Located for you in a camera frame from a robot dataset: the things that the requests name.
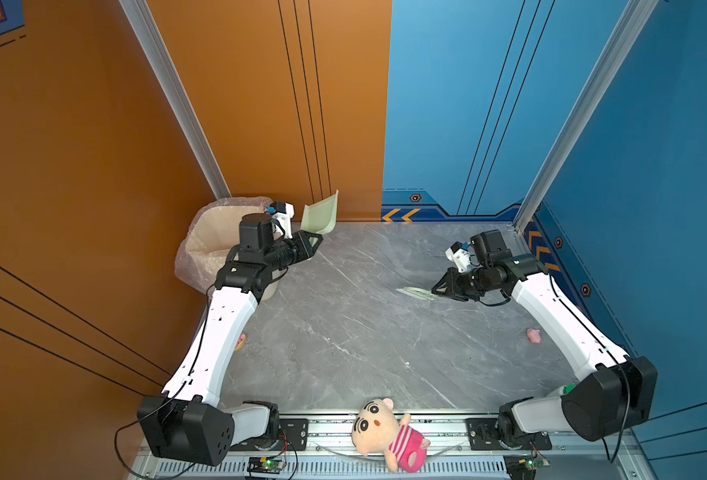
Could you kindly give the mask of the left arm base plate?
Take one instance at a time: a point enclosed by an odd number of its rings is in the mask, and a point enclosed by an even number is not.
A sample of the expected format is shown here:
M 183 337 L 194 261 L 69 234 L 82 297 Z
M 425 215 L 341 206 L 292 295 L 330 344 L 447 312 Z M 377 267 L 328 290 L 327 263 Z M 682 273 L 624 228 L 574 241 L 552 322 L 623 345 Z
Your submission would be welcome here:
M 305 451 L 309 436 L 309 420 L 307 418 L 281 418 L 277 436 L 250 438 L 235 444 L 232 451 L 238 452 L 279 452 L 288 440 L 297 452 Z

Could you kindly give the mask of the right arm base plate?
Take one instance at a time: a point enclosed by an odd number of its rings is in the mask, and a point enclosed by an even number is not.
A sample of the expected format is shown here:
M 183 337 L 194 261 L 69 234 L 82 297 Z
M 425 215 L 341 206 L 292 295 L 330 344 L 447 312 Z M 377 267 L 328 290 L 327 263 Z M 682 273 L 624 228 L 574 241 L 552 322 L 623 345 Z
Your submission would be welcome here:
M 511 450 L 523 451 L 553 449 L 551 438 L 547 432 L 537 433 L 503 433 L 499 420 L 491 417 L 471 417 L 465 420 L 467 437 L 473 451 L 481 450 Z

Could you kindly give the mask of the green dustpan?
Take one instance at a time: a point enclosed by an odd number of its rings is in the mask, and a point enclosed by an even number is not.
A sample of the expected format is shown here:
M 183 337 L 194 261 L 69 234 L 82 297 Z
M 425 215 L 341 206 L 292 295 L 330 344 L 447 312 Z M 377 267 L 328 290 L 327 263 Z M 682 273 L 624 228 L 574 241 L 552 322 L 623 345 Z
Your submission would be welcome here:
M 339 191 L 336 190 L 331 196 L 319 202 L 305 205 L 300 229 L 319 235 L 333 232 L 337 220 L 338 196 Z

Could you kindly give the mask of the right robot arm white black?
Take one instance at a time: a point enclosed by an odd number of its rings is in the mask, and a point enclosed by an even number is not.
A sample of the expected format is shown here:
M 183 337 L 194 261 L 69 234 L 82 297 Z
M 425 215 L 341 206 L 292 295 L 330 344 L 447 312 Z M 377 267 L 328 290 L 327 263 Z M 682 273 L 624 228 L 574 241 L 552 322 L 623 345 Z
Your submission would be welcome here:
M 555 342 L 577 380 L 571 390 L 501 406 L 501 444 L 509 449 L 531 446 L 535 436 L 551 431 L 571 431 L 597 441 L 649 421 L 657 368 L 645 357 L 631 357 L 605 336 L 533 254 L 513 254 L 503 234 L 491 230 L 467 243 L 453 243 L 445 256 L 453 265 L 433 286 L 433 294 L 481 302 L 497 292 L 503 302 L 519 304 Z

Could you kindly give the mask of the green hand brush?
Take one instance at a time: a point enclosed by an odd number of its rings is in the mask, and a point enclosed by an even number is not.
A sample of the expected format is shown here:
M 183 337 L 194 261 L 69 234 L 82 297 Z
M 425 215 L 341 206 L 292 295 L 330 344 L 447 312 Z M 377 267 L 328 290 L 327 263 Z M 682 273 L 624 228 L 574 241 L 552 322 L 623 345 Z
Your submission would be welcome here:
M 399 288 L 399 293 L 405 294 L 411 298 L 433 301 L 439 299 L 438 295 L 431 293 L 429 290 L 417 288 L 417 287 L 403 287 Z

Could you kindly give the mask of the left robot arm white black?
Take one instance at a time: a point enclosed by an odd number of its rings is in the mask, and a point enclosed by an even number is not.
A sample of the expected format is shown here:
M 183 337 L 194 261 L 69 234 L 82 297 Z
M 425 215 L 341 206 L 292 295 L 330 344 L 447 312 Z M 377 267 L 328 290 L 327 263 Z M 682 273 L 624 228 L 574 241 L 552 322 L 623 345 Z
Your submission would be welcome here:
M 220 404 L 224 376 L 248 320 L 265 293 L 290 266 L 313 258 L 323 234 L 293 231 L 279 211 L 251 213 L 239 223 L 239 242 L 228 252 L 213 284 L 195 338 L 161 394 L 137 409 L 150 452 L 157 458 L 217 466 L 246 440 L 277 439 L 275 404 Z

